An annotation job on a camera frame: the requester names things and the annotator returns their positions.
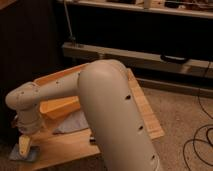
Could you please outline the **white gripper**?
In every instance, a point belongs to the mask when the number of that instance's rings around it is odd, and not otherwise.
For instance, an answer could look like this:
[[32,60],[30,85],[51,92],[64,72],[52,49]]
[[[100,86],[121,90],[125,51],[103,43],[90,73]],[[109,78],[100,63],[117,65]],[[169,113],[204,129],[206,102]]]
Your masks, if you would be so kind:
[[38,107],[17,111],[18,130],[25,135],[19,137],[19,153],[27,157],[31,147],[31,137],[28,135],[37,133],[43,126],[43,118]]

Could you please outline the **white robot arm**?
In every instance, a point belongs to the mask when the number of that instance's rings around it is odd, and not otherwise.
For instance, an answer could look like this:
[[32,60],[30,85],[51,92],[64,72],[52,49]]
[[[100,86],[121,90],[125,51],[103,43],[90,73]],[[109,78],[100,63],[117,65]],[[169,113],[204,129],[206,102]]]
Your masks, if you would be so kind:
[[39,103],[76,96],[108,171],[163,171],[128,83],[117,60],[96,60],[42,86],[27,82],[10,91],[7,106],[17,112],[18,129],[34,134],[42,125]]

